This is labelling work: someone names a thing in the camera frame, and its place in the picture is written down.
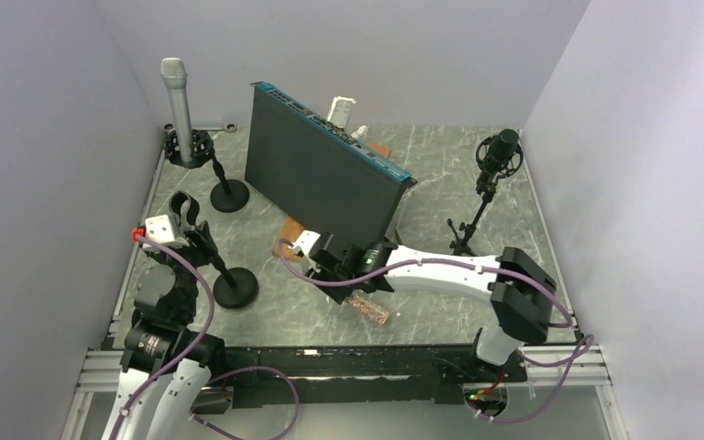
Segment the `rhinestone microphone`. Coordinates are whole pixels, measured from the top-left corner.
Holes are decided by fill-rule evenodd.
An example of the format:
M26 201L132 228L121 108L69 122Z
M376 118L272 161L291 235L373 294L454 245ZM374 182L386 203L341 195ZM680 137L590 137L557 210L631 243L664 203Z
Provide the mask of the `rhinestone microphone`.
M370 321L378 325L384 325L390 317L390 312L388 310L376 304L367 297L354 294L351 295L346 302L356 308Z

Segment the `clip desk mic stand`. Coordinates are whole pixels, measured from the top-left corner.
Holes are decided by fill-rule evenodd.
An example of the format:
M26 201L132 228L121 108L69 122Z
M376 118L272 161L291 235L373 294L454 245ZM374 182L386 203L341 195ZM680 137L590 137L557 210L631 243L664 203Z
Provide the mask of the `clip desk mic stand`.
M207 221L198 222L199 213L199 203L187 192L175 192L170 198L169 216L176 220L179 226L199 225L202 221ZM218 255L215 265L211 265L219 272L213 286L215 302L227 310L242 309L252 304L259 293L259 284L254 273L243 267L230 269L226 266L219 248Z

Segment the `silver microphone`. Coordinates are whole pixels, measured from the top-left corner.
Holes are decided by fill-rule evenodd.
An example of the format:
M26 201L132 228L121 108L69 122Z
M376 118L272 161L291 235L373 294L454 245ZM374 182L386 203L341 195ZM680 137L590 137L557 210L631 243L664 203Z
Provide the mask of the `silver microphone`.
M180 58L164 58L160 74L168 91L181 161L189 163L193 159L193 129L187 98L188 73Z

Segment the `black tripod shock mount stand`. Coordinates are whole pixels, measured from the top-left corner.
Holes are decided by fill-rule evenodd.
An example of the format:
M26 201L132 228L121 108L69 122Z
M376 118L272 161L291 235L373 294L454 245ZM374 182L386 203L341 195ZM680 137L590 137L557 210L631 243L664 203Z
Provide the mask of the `black tripod shock mount stand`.
M490 146L490 142L492 141L492 138L498 135L499 133L486 137L484 138L477 146L475 155L474 155L474 160L476 162L476 165L478 166L479 170L479 175L476 180L476 187L475 191L476 194L481 197L481 204L476 211L473 219L471 220L470 223L465 223L461 222L459 224L459 227L455 227L454 223L451 218L449 218L446 222L447 225L450 227L450 230L452 231L452 234L454 236L454 239L450 242L450 249L452 250L452 254L454 256L470 256L470 257L475 257L476 254L472 250L469 241L470 239L475 235L479 221L484 214L486 208L488 205L492 202L493 198L495 197L497 193L497 186L498 183L501 180L508 179L512 175L514 175L523 165L523 150L522 146L519 140L519 145L520 145L520 153L517 154L511 161L510 164L510 171L512 171L512 174L509 175L508 177L506 176L501 176L501 175L496 175L496 174L490 174L485 170L485 156L487 154L488 148Z

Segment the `black condenser microphone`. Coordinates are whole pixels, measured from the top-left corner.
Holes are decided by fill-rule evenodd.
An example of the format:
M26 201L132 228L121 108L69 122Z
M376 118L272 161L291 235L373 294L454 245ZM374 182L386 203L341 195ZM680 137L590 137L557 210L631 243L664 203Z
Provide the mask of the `black condenser microphone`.
M492 138L485 156L485 170L490 174L508 177L512 174L510 164L520 153L519 134L516 130L506 128Z

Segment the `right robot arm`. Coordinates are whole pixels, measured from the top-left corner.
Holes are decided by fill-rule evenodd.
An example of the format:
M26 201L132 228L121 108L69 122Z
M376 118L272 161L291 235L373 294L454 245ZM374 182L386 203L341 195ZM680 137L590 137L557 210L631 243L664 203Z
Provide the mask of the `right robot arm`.
M338 302L354 291L421 291L489 304L495 319L481 329L468 356L469 370L479 380L493 379L520 347L547 339L556 282L517 247L498 256L460 257L391 243L363 250L318 238L294 250L310 263L307 277Z

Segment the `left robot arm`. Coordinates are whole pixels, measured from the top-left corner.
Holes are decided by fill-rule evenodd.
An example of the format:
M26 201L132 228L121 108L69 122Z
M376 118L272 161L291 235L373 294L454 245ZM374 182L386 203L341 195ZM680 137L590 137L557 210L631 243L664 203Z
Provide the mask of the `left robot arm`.
M104 439L172 439L190 418L205 385L226 373L225 343L189 329L198 290L209 291L199 267L218 256L207 222L175 225L168 216L151 217L132 238L158 266L135 300L135 316L120 360L115 403Z

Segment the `wooden board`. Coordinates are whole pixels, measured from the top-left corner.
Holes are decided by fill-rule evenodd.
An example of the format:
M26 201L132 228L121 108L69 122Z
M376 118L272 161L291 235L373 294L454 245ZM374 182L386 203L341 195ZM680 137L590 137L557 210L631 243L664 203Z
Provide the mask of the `wooden board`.
M365 145L372 149L374 152L380 154L382 157L385 159L388 159L391 154L391 148L387 146L383 146L380 144L375 144L375 143L370 143L366 142ZM288 216L278 233L273 249L272 249L272 254L275 257L278 257L280 255L280 251L285 249L285 246L281 243L282 239L286 239L290 242L293 242L295 239L297 239L300 234L304 231L304 227L294 220L292 217Z

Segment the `small white bottle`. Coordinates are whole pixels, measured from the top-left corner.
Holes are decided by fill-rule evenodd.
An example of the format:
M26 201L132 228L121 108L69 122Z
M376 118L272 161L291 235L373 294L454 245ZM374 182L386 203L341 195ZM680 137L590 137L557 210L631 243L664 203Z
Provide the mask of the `small white bottle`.
M366 125L359 126L351 136L355 139L362 139L368 132L369 127Z

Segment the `dark network switch box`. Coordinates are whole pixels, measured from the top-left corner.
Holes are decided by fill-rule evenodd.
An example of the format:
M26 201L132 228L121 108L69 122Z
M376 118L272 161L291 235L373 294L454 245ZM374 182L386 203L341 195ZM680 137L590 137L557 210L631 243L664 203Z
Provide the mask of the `dark network switch box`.
M383 239L410 172L270 82L255 82L245 180L304 228Z

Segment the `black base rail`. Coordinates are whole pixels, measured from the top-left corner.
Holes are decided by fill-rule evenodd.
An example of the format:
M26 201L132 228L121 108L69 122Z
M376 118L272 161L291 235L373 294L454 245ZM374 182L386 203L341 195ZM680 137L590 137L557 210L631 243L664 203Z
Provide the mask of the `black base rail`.
M213 373L205 389L212 394L225 386L235 408L259 408L292 402L291 392L266 372L285 373L302 403L431 401L455 404L462 393L491 397L524 387L550 391L558 382L571 387L608 386L611 378L600 350L591 348L571 366L560 364L571 346L527 346L524 357L512 356L502 367L485 367L468 344L405 346L251 346L229 347L224 372Z

